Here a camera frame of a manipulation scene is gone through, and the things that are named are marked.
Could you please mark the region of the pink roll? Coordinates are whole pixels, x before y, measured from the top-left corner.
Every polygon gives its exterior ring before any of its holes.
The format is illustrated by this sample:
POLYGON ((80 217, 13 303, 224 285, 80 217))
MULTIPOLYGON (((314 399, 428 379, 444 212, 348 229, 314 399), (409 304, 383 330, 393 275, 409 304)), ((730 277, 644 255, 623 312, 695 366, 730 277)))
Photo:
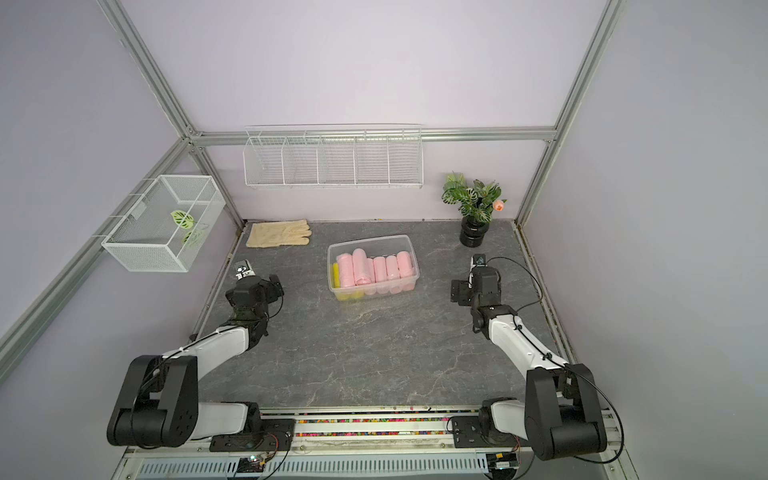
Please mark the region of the pink roll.
POLYGON ((369 285, 373 282, 369 258, 362 248, 356 248, 352 253, 352 265, 356 286, 369 285))
POLYGON ((388 281, 394 281, 400 278, 398 259, 395 255, 385 258, 386 274, 388 281))
POLYGON ((344 253, 336 258, 338 270, 338 284, 340 288, 352 288, 356 286, 353 257, 344 253))
POLYGON ((408 251, 400 251, 396 255, 396 260, 401 278, 409 278, 415 275, 413 260, 408 251))
POLYGON ((373 259, 373 269, 376 283, 383 283, 388 280, 386 258, 378 256, 373 259))

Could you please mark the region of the yellow trash bag roll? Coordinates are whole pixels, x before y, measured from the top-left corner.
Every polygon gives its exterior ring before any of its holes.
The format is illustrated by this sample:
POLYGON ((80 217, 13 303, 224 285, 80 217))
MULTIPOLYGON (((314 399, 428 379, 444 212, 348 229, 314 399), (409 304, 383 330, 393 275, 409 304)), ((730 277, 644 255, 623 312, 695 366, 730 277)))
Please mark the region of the yellow trash bag roll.
POLYGON ((339 265, 334 263, 331 267, 331 280, 333 288, 340 288, 340 270, 339 265))
POLYGON ((355 291, 351 293, 337 293, 336 298, 339 301, 350 301, 350 300, 358 300, 365 296, 365 293, 363 291, 355 291))

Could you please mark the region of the clear plastic storage box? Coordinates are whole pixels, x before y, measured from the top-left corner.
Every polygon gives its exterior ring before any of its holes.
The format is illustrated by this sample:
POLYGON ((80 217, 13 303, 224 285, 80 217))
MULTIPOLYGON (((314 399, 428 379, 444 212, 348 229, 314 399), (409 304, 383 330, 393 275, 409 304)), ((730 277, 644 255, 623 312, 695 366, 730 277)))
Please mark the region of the clear plastic storage box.
POLYGON ((420 277, 420 269, 416 259, 415 249, 411 239, 407 235, 392 235, 332 244, 327 250, 327 263, 329 289, 335 297, 337 293, 351 293, 355 291, 363 291, 365 293, 365 296, 358 300, 402 294, 413 291, 420 277), (368 262, 373 282, 369 285, 355 286, 352 288, 333 288, 331 267, 336 263, 336 258, 344 253, 352 255, 356 248, 362 248, 366 252, 369 258, 368 262), (400 277, 394 281, 387 280, 383 283, 376 283, 373 259, 378 256, 383 256, 385 258, 390 255, 396 256, 400 251, 408 251, 410 253, 415 268, 415 275, 409 278, 400 277))

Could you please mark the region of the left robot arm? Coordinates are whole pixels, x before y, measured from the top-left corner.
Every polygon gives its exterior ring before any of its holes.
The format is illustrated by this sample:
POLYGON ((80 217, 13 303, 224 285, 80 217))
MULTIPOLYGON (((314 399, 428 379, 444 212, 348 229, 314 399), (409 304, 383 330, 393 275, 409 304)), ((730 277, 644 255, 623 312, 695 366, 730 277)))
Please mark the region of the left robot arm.
POLYGON ((283 297, 278 276, 240 274, 226 292, 229 320, 183 347, 135 358, 107 424, 108 442, 151 450, 213 437, 249 435, 253 443, 260 441, 264 430, 257 404, 203 402, 199 382, 268 335, 269 307, 283 297))

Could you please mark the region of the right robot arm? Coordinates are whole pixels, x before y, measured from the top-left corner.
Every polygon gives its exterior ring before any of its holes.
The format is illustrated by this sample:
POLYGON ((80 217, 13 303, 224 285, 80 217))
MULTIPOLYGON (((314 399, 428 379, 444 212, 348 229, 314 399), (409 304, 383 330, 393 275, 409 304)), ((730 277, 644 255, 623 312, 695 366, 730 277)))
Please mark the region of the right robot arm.
POLYGON ((626 448, 623 421, 597 387, 591 370, 555 354, 525 326, 518 309, 502 302, 501 274, 483 255, 472 258, 465 280, 451 283, 450 299, 470 309, 472 330, 497 346, 525 377, 522 400, 483 402, 478 423, 485 442, 514 436, 527 440, 542 461, 573 457, 596 464, 598 460, 588 456, 608 449, 602 408, 607 404, 618 425, 620 443, 599 464, 621 458, 626 448))

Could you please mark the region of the beige cloth glove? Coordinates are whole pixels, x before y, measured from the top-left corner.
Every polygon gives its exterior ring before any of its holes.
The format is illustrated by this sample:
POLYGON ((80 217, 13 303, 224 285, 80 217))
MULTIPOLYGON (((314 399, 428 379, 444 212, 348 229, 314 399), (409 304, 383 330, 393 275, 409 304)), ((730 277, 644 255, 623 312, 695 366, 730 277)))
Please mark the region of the beige cloth glove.
POLYGON ((254 223, 246 241, 248 248, 308 245, 312 231, 307 220, 254 223))

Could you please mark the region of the potted green plant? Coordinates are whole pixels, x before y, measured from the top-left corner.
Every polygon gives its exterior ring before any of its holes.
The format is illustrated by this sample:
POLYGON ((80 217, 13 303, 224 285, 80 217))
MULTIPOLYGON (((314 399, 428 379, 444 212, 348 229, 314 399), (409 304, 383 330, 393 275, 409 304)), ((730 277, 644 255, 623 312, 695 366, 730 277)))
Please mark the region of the potted green plant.
POLYGON ((498 182, 484 183, 479 179, 468 182, 461 173, 446 176, 441 200, 456 205, 461 214, 460 243, 469 248, 482 245, 489 231, 495 212, 501 212, 506 204, 498 182))

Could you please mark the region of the green leaf in basket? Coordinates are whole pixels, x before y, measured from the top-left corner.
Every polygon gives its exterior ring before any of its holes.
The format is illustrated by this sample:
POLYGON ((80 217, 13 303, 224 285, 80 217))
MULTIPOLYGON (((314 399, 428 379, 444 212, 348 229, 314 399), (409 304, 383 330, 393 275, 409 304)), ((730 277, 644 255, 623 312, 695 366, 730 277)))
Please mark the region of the green leaf in basket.
POLYGON ((171 218, 174 223, 183 230, 191 230, 195 225, 195 219, 188 212, 174 210, 171 212, 171 218))

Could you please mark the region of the white mesh basket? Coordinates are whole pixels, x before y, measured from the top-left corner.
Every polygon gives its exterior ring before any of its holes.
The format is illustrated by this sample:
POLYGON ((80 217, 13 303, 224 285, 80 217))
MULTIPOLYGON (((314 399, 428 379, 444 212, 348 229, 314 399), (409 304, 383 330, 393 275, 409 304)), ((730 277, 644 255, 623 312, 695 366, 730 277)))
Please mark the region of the white mesh basket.
POLYGON ((106 234, 102 248, 130 272, 186 273, 224 206, 210 176, 160 175, 106 234), (174 210, 192 215, 194 227, 180 229, 174 210))

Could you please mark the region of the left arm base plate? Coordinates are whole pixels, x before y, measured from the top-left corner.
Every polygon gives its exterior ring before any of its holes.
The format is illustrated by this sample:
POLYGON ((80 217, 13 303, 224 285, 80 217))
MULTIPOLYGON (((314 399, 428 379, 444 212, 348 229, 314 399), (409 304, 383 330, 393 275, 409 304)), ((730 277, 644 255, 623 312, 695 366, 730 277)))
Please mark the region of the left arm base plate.
POLYGON ((211 439, 210 452, 275 453, 290 449, 296 421, 292 418, 261 419, 253 430, 247 427, 236 434, 217 435, 211 439))

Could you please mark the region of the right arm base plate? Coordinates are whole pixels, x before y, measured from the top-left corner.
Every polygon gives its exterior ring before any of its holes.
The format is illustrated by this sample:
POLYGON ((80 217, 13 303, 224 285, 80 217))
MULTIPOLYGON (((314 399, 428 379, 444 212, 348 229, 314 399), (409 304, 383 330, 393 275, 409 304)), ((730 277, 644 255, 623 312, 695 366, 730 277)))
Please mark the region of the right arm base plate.
POLYGON ((455 448, 515 448, 519 441, 512 434, 484 433, 478 417, 450 416, 446 421, 446 431, 453 440, 455 448))

